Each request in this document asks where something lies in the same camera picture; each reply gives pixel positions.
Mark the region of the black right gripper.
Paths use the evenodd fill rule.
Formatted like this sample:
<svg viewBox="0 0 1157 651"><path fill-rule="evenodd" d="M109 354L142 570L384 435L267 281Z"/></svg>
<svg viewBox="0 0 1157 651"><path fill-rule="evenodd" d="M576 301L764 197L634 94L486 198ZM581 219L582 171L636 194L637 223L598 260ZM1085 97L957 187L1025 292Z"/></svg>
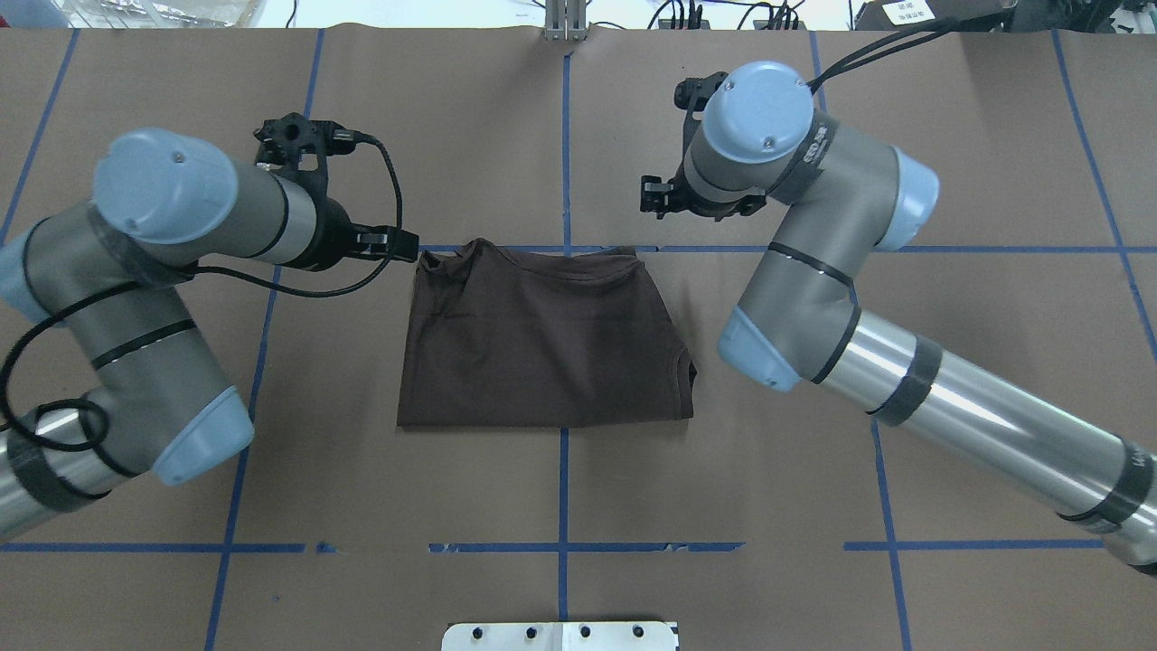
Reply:
<svg viewBox="0 0 1157 651"><path fill-rule="evenodd" d="M725 71L715 71L709 77L686 77L676 86L673 103L683 111L681 164L672 180L663 182L656 175L640 177L639 210L653 213L656 219L690 210L699 217L720 222L732 215L749 217L767 205L764 190L724 190L712 185L691 156L691 145L702 125L697 114L703 114L712 95L725 86L728 76Z"/></svg>

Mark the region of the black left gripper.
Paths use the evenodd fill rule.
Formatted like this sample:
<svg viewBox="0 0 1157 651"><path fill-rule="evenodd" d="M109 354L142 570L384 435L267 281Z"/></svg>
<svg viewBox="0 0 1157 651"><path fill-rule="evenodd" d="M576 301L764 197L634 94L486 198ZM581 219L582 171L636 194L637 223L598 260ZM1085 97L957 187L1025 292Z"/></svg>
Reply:
<svg viewBox="0 0 1157 651"><path fill-rule="evenodd" d="M283 198L277 238L253 256L261 262L297 271L327 271L353 259L417 262L420 238L397 225L356 225L342 205L329 197L329 157L356 148L351 131L333 120L314 120L297 112L266 119L255 131L257 165L271 165Z"/></svg>

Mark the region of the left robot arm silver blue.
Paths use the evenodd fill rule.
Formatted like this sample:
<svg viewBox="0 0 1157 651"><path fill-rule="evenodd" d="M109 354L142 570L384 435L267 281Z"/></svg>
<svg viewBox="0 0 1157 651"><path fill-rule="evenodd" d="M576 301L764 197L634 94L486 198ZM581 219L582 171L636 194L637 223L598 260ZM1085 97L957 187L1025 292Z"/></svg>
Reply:
<svg viewBox="0 0 1157 651"><path fill-rule="evenodd" d="M3 302L32 321L3 357L5 543L128 479L179 486L249 447L246 404L178 284L220 275L305 299L358 289L303 291L202 257L314 272L362 259L376 273L417 260L378 136L295 112L255 136L245 164L199 136L128 131L96 165L89 198L3 245ZM20 415L16 365L53 328L71 330L100 386Z"/></svg>

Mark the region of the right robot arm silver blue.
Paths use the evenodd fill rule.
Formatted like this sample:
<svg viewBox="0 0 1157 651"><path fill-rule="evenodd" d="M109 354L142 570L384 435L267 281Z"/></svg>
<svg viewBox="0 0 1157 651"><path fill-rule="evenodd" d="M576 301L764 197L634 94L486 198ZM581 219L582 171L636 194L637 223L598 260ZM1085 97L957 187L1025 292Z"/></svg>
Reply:
<svg viewBox="0 0 1157 651"><path fill-rule="evenodd" d="M868 312L855 280L875 252L907 246L941 193L937 173L815 106L815 84L778 61L676 86L681 164L644 175L657 217L784 219L718 338L718 356L760 386L801 380L847 397L1020 488L1154 574L1154 453Z"/></svg>

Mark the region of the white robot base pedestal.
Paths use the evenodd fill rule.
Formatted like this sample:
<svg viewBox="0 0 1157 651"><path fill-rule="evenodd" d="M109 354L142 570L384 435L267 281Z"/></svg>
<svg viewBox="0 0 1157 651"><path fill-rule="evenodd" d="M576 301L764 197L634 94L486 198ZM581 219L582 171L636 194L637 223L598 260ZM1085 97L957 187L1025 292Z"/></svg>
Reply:
<svg viewBox="0 0 1157 651"><path fill-rule="evenodd" d="M578 621L458 623L447 627L442 650L679 650L671 622Z"/></svg>

